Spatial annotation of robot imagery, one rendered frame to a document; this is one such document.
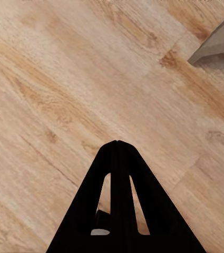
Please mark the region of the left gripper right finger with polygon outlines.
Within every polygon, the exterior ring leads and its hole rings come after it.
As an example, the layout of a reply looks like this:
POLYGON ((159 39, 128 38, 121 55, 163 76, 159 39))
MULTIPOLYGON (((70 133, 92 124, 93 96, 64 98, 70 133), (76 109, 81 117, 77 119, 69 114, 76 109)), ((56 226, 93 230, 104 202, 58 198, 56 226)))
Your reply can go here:
POLYGON ((125 253, 206 253, 138 150, 117 144, 125 253), (130 176, 150 235, 138 232, 130 176))

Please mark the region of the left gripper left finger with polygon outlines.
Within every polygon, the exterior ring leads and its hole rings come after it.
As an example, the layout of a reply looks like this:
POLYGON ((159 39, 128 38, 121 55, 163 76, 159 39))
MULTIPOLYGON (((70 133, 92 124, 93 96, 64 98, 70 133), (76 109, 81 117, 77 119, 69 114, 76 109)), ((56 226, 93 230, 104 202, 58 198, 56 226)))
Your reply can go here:
POLYGON ((46 253, 125 253, 117 140, 103 145, 46 253), (111 231, 91 235, 106 175, 111 173, 111 231))

